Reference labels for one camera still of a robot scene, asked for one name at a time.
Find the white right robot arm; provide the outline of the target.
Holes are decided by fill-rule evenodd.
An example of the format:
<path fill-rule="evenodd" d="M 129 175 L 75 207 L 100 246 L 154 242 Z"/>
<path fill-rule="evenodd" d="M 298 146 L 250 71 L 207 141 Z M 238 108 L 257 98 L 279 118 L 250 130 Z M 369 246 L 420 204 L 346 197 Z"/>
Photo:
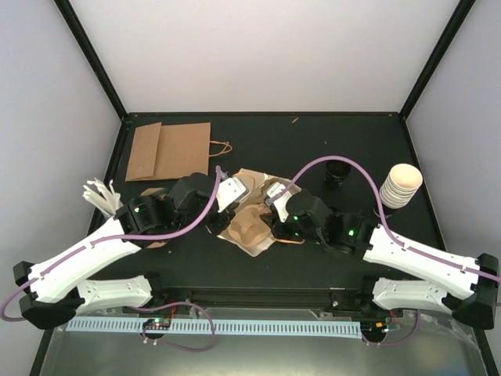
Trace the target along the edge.
<path fill-rule="evenodd" d="M 292 194 L 279 184 L 265 194 L 273 211 L 270 226 L 292 240 L 314 241 L 325 252 L 376 263 L 412 276 L 411 280 L 370 277 L 355 297 L 360 313 L 381 309 L 424 309 L 443 312 L 470 327 L 495 326 L 499 260 L 454 255 L 415 242 L 355 213 L 333 210 L 302 190 Z"/>

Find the cream paper bag with handles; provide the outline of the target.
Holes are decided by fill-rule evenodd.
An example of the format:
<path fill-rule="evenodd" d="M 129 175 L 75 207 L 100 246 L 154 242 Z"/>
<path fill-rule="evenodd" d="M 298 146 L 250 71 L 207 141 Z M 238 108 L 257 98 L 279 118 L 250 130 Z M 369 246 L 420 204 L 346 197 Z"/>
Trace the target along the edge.
<path fill-rule="evenodd" d="M 301 188 L 293 185 L 281 198 L 267 206 L 265 200 L 280 193 L 290 180 L 264 172 L 242 168 L 233 175 L 246 187 L 247 192 L 236 201 L 233 217 L 218 238 L 236 245 L 252 257 L 260 255 L 274 243 L 303 244 L 305 242 L 294 230 L 291 235 L 280 232 L 278 227 L 292 216 L 287 211 L 287 201 Z"/>

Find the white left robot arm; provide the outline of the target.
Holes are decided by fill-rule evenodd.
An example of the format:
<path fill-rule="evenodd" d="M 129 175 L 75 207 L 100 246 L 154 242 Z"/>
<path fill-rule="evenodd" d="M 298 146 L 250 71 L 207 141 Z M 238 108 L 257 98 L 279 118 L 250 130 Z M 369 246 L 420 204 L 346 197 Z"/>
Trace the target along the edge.
<path fill-rule="evenodd" d="M 152 244 L 185 235 L 201 223 L 220 230 L 229 222 L 230 209 L 246 193 L 240 179 L 219 172 L 216 178 L 193 173 L 171 189 L 134 197 L 61 254 L 38 264 L 14 266 L 18 290 L 24 293 L 17 319 L 46 330 L 99 309 L 127 306 L 162 311 L 168 293 L 153 273 L 121 280 L 93 280 L 92 276 Z"/>

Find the brown cardboard cup carrier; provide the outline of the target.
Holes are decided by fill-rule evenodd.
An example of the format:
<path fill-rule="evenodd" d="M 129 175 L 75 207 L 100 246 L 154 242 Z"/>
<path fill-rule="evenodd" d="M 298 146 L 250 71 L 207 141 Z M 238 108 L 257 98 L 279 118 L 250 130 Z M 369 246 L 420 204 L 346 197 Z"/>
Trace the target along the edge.
<path fill-rule="evenodd" d="M 269 226 L 261 219 L 261 215 L 269 213 L 265 204 L 249 204 L 243 207 L 229 225 L 230 237 L 245 248 L 258 246 L 271 235 Z"/>

